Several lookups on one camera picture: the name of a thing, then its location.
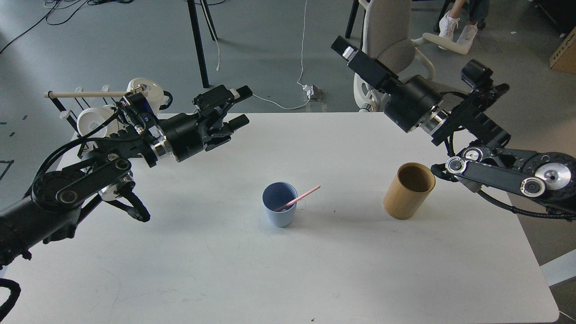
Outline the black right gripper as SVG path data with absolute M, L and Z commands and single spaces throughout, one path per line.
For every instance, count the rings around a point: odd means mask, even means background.
M 383 112 L 406 133 L 422 123 L 422 118 L 432 113 L 432 108 L 442 99 L 428 79 L 416 75 L 401 82 L 383 63 L 369 57 L 342 36 L 335 39 L 331 49 L 369 86 L 390 96 Z

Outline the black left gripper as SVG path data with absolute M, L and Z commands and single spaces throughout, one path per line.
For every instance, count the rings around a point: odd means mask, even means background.
M 160 121 L 160 128 L 175 160 L 183 162 L 204 150 L 208 152 L 229 142 L 235 131 L 250 123 L 247 115 L 241 114 L 208 129 L 206 122 L 222 119 L 234 104 L 252 95 L 247 85 L 236 89 L 219 85 L 193 99 L 197 113 L 179 113 Z

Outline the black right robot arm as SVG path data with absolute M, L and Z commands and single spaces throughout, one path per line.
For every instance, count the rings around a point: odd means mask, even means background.
M 464 66 L 461 78 L 471 92 L 456 92 L 462 101 L 446 112 L 440 109 L 444 93 L 423 76 L 403 82 L 341 36 L 331 47 L 369 86 L 391 97 L 383 111 L 403 131 L 420 127 L 434 145 L 444 142 L 449 158 L 431 168 L 438 178 L 460 182 L 486 201 L 518 215 L 575 219 L 575 159 L 559 152 L 506 149 L 510 134 L 485 111 L 509 86 L 494 85 L 487 66 L 476 60 Z

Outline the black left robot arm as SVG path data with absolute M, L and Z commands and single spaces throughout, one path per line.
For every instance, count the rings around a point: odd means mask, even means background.
M 130 158 L 142 156 L 150 167 L 164 155 L 182 162 L 229 142 L 249 123 L 243 114 L 224 121 L 233 105 L 253 95 L 246 85 L 215 87 L 193 99 L 191 115 L 163 120 L 153 112 L 146 89 L 138 85 L 122 93 L 110 117 L 52 152 L 21 201 L 1 211 L 1 267 L 19 256 L 30 260 L 30 248 L 39 242 L 73 238 L 102 201 L 146 223 L 151 215 L 133 191 Z

